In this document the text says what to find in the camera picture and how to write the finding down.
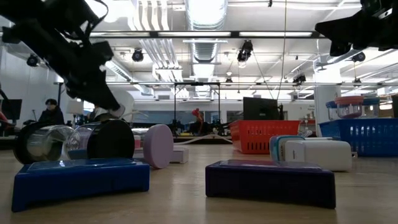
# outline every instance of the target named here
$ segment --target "monitor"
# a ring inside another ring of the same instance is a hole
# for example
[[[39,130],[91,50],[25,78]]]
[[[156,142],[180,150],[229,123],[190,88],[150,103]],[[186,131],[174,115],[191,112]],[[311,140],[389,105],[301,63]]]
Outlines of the monitor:
[[[1,111],[7,119],[12,119],[14,113],[15,119],[18,120],[21,116],[22,100],[9,100],[9,104],[1,100]]]
[[[279,120],[278,101],[263,98],[243,98],[243,120]]]

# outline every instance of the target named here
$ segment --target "red basket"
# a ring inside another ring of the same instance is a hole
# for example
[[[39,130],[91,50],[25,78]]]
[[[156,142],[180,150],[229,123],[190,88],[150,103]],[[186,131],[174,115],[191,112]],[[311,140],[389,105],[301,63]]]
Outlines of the red basket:
[[[269,139],[296,135],[300,121],[234,121],[229,124],[235,149],[243,154],[269,154]]]

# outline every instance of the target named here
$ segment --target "wooden table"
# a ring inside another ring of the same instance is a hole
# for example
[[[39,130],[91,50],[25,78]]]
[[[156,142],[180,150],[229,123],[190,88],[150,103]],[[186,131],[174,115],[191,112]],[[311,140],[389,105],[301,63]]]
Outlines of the wooden table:
[[[357,159],[336,173],[336,210],[280,203],[206,198],[205,166],[222,159],[263,159],[230,145],[187,146],[190,160],[153,170],[149,192],[105,195],[11,212],[12,182],[21,165],[0,151],[0,223],[398,223],[398,159]]]

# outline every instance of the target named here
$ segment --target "ceiling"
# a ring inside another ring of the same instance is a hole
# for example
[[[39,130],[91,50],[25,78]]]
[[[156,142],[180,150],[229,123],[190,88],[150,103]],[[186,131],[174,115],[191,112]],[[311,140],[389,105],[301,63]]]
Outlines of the ceiling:
[[[117,2],[128,2],[129,0],[118,0]],[[148,19],[151,22],[151,2],[149,2]],[[168,23],[170,30],[187,30],[187,19],[185,17],[184,0],[169,0],[168,4]],[[272,7],[267,6],[268,1],[248,1],[248,0],[229,0],[224,22],[224,30],[261,30],[261,31],[313,31],[315,24],[320,21],[328,21],[343,17],[352,16],[359,11],[359,0],[273,0]],[[110,30],[130,30],[127,24],[129,11],[120,8],[110,7],[110,11],[118,11],[118,18],[114,22],[102,22],[95,31]],[[8,21],[0,20],[0,24],[8,25]],[[146,54],[144,49],[144,60],[133,62],[131,59],[135,48],[142,48],[139,39],[106,39],[114,50],[114,59],[119,62],[122,68],[129,71],[130,76],[139,82],[158,82],[152,75],[153,61]],[[238,69],[236,60],[237,53],[241,48],[244,39],[225,39],[228,43],[220,44],[212,82],[219,80],[224,82],[227,72],[231,72],[232,80],[237,82],[262,82],[263,76],[267,82],[292,81],[294,75],[299,72],[304,73],[307,82],[312,82],[313,62],[319,55],[327,55],[330,48],[330,41],[327,39],[253,39],[254,54],[247,61],[244,68]],[[193,80],[192,54],[189,44],[183,43],[183,39],[173,39],[173,47],[178,58],[179,65],[182,67],[182,77],[185,81]],[[398,52],[390,50],[379,52],[377,49],[366,49],[364,51],[366,60],[357,62],[354,68],[353,62],[343,61],[339,63],[340,73],[343,82],[352,82],[355,75],[366,78],[367,74],[390,66],[395,61],[393,58],[398,56]],[[114,82],[122,81],[117,75],[108,71],[108,80]],[[366,82],[382,82],[385,79],[392,80],[396,76],[395,70],[375,75],[368,78]],[[124,89],[135,90],[132,85],[124,86]],[[242,88],[247,90],[249,86],[231,85],[225,88]],[[353,86],[343,87],[352,90]],[[369,86],[362,90],[374,90],[376,87]]]

